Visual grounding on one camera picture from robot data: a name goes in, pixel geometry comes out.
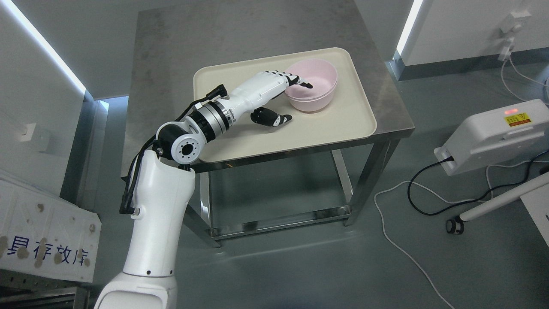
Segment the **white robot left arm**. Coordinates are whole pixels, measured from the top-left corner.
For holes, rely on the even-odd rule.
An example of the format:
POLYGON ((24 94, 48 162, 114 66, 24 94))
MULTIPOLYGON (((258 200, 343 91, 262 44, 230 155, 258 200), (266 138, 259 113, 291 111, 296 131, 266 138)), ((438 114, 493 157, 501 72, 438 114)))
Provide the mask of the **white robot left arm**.
POLYGON ((121 273, 101 291, 96 309, 174 309, 177 246, 195 189, 190 167, 207 142, 224 133, 232 117, 215 98, 219 85, 167 122, 142 146, 127 174, 119 212, 135 221, 121 273))

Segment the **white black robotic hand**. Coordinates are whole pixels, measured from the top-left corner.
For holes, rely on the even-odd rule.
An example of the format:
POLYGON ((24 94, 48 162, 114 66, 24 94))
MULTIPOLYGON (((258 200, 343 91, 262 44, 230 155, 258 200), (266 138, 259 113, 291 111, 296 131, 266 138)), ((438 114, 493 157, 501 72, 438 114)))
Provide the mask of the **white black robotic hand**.
POLYGON ((217 101, 230 112, 233 121, 238 121, 243 114, 250 113, 252 122, 267 127, 278 127, 291 121, 292 116, 278 114, 263 106, 293 85, 313 88, 312 84, 300 76, 279 71, 263 71, 217 101))

